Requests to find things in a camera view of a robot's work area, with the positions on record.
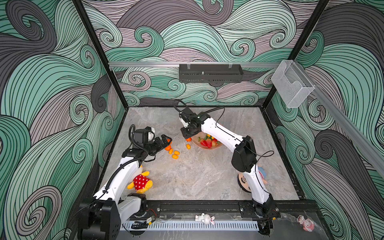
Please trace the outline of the black wall tray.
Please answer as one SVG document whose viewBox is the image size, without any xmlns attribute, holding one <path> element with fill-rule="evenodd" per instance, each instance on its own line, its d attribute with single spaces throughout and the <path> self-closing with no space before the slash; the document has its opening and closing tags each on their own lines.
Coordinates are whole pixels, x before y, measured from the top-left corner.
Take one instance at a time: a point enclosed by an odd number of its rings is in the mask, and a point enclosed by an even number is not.
<svg viewBox="0 0 384 240">
<path fill-rule="evenodd" d="M 240 83 L 243 76 L 241 65 L 230 68 L 224 65 L 179 65 L 179 80 L 182 83 Z"/>
</svg>

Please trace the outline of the yellow plush toy red dress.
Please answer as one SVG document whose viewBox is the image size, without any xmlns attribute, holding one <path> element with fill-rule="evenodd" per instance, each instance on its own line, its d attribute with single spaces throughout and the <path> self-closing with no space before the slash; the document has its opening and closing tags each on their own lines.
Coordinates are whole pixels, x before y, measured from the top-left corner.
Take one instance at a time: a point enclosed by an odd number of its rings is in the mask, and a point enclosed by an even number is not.
<svg viewBox="0 0 384 240">
<path fill-rule="evenodd" d="M 133 181 L 128 184 L 128 190 L 135 190 L 138 194 L 144 194 L 153 187 L 153 181 L 149 178 L 150 172 L 146 171 L 137 175 Z"/>
</svg>

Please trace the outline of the aluminium rail wall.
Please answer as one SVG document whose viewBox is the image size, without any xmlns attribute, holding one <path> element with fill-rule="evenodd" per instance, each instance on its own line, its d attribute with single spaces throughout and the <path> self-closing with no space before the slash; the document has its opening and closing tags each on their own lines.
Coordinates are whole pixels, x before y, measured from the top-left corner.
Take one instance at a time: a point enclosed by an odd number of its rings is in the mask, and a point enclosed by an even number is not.
<svg viewBox="0 0 384 240">
<path fill-rule="evenodd" d="M 280 62 L 143 62 L 143 61 L 133 61 L 133 62 L 108 62 L 110 68 L 177 68 L 179 65 L 224 65 L 231 67 L 233 65 L 241 65 L 244 68 L 277 68 L 280 65 Z"/>
<path fill-rule="evenodd" d="M 306 71 L 302 65 L 293 61 L 293 66 L 300 79 L 305 85 L 312 88 L 312 94 L 325 107 L 328 114 L 332 116 L 342 132 L 355 144 L 365 159 L 381 175 L 384 175 L 384 151 L 378 149 L 363 132 L 355 126 L 348 118 L 353 108 L 348 108 L 347 98 L 344 97 L 342 88 L 337 85 L 330 74 L 317 67 L 310 67 Z"/>
</svg>

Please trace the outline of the clear plastic wall bin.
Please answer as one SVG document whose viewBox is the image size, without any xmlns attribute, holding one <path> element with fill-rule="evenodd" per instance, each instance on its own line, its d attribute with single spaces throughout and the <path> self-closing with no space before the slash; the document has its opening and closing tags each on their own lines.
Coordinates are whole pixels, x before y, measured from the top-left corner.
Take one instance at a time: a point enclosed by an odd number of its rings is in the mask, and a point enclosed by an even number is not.
<svg viewBox="0 0 384 240">
<path fill-rule="evenodd" d="M 298 108 L 315 89 L 305 69 L 293 60 L 282 61 L 271 80 L 289 109 Z"/>
</svg>

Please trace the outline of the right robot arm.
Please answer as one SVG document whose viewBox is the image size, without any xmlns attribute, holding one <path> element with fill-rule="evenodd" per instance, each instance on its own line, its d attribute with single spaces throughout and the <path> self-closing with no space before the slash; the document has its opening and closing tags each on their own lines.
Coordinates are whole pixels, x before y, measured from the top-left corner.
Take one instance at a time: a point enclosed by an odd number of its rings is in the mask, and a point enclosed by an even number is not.
<svg viewBox="0 0 384 240">
<path fill-rule="evenodd" d="M 225 108 L 217 107 L 196 114 L 181 100 L 174 100 L 173 107 L 179 112 L 179 118 L 183 124 L 181 133 L 185 139 L 192 138 L 199 133 L 206 133 L 233 153 L 231 164 L 245 177 L 251 190 L 257 215 L 278 214 L 276 202 L 272 194 L 265 188 L 258 168 L 260 158 L 264 158 L 266 155 L 257 154 L 254 141 L 250 136 L 243 137 L 231 132 L 209 115 L 211 112 Z"/>
</svg>

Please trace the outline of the pig-face plush doll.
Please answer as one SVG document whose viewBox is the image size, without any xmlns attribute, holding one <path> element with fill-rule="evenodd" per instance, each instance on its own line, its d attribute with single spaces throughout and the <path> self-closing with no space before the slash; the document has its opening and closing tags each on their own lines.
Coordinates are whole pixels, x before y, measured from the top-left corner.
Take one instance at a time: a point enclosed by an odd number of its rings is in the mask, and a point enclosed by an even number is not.
<svg viewBox="0 0 384 240">
<path fill-rule="evenodd" d="M 265 170 L 262 167 L 258 167 L 258 171 L 259 171 L 259 174 L 262 178 L 263 184 L 266 185 L 268 183 L 266 180 L 267 173 L 265 172 Z M 246 193 L 251 193 L 251 189 L 250 189 L 250 187 L 246 181 L 244 174 L 242 174 L 242 173 L 238 173 L 238 185 Z"/>
</svg>

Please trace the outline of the pink pig figurine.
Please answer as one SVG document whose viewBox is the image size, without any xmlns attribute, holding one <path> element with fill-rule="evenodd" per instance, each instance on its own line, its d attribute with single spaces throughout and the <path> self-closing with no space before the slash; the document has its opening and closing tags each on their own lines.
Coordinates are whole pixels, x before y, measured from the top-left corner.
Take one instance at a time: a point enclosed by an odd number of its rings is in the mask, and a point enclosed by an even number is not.
<svg viewBox="0 0 384 240">
<path fill-rule="evenodd" d="M 306 232 L 312 232 L 315 229 L 315 222 L 311 219 L 306 219 L 303 215 L 297 217 L 297 222 L 303 227 Z"/>
</svg>

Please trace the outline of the green grape bunch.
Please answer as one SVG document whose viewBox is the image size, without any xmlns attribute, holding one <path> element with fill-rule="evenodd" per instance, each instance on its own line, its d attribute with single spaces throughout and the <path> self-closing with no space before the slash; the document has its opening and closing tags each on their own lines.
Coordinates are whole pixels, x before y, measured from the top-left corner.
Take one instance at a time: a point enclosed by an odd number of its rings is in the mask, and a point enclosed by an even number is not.
<svg viewBox="0 0 384 240">
<path fill-rule="evenodd" d="M 198 141 L 201 142 L 201 141 L 206 141 L 206 140 L 212 140 L 212 137 L 209 136 L 209 135 L 206 135 L 205 137 L 199 137 L 198 138 Z"/>
</svg>

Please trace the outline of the strawberry cluster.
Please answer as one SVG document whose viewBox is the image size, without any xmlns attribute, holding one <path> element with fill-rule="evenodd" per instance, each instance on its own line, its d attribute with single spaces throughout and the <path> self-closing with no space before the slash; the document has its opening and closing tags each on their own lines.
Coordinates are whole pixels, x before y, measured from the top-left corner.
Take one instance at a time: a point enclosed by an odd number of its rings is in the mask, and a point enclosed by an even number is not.
<svg viewBox="0 0 384 240">
<path fill-rule="evenodd" d="M 212 148 L 212 140 L 206 140 L 206 141 L 203 140 L 200 142 L 200 144 L 205 148 L 208 148 L 208 149 Z"/>
</svg>

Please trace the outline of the aluminium rail back wall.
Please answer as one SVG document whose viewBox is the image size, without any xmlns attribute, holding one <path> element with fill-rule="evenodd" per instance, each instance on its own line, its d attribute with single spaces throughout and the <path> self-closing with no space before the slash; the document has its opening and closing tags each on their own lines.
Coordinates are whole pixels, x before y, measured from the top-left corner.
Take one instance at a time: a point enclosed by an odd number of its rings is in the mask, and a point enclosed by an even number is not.
<svg viewBox="0 0 384 240">
<path fill-rule="evenodd" d="M 108 62 L 110 68 L 177 68 L 179 65 L 224 65 L 231 67 L 233 65 L 241 65 L 244 68 L 277 68 L 280 65 L 280 62 L 143 62 L 143 61 L 133 61 L 133 62 Z"/>
</svg>

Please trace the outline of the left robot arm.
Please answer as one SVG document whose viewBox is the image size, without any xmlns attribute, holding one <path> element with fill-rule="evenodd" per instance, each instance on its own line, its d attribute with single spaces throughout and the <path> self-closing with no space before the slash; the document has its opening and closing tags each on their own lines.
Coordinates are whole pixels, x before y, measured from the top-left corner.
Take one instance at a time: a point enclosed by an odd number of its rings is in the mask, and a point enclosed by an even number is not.
<svg viewBox="0 0 384 240">
<path fill-rule="evenodd" d="M 79 205 L 79 240 L 115 240 L 121 230 L 122 222 L 139 212 L 145 212 L 146 196 L 141 193 L 129 194 L 122 199 L 126 187 L 135 182 L 144 162 L 152 162 L 156 154 L 168 147 L 172 138 L 157 137 L 154 128 L 129 128 L 130 147 L 122 153 L 118 167 L 107 183 L 93 197 Z"/>
</svg>

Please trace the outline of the pink fruit bowl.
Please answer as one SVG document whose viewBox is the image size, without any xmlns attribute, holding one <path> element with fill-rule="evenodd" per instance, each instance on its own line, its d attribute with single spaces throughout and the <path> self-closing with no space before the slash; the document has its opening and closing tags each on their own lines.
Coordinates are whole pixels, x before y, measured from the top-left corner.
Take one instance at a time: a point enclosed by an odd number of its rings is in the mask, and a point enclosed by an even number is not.
<svg viewBox="0 0 384 240">
<path fill-rule="evenodd" d="M 193 136 L 192 142 L 205 150 L 214 150 L 223 146 L 216 138 L 203 132 Z"/>
</svg>

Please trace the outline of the white bunny figurine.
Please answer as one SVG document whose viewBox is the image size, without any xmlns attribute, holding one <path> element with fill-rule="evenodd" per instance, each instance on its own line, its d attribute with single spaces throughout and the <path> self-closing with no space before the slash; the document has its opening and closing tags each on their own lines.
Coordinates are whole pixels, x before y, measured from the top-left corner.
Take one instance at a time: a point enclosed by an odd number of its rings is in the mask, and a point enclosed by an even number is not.
<svg viewBox="0 0 384 240">
<path fill-rule="evenodd" d="M 215 217 L 209 214 L 202 213 L 200 215 L 195 215 L 195 221 L 201 222 L 205 225 L 215 225 Z"/>
</svg>

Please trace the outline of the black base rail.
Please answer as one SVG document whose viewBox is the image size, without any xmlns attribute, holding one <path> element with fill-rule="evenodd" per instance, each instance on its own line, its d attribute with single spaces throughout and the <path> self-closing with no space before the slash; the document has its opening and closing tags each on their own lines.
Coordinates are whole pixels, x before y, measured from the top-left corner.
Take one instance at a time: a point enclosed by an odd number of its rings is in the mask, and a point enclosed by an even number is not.
<svg viewBox="0 0 384 240">
<path fill-rule="evenodd" d="M 273 218 L 288 212 L 315 212 L 319 207 L 311 200 L 274 201 L 261 207 L 251 200 L 147 200 L 140 210 L 140 215 L 148 213 L 157 218 L 170 218 L 177 214 L 229 214 L 241 218 Z"/>
</svg>

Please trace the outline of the aluminium rail right wall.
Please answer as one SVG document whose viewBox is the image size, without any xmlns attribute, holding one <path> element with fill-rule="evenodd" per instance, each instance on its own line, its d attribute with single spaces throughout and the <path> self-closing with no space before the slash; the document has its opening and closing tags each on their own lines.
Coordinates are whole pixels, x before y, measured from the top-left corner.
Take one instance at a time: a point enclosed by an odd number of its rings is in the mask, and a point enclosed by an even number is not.
<svg viewBox="0 0 384 240">
<path fill-rule="evenodd" d="M 337 85 L 330 74 L 317 67 L 310 67 L 306 71 L 302 65 L 293 61 L 293 66 L 300 79 L 305 85 L 312 88 L 312 94 L 325 107 L 328 114 L 332 116 L 342 132 L 355 144 L 365 159 L 381 175 L 384 175 L 384 151 L 378 149 L 363 132 L 355 126 L 348 118 L 353 108 L 348 108 L 347 98 L 344 97 L 342 88 Z"/>
</svg>

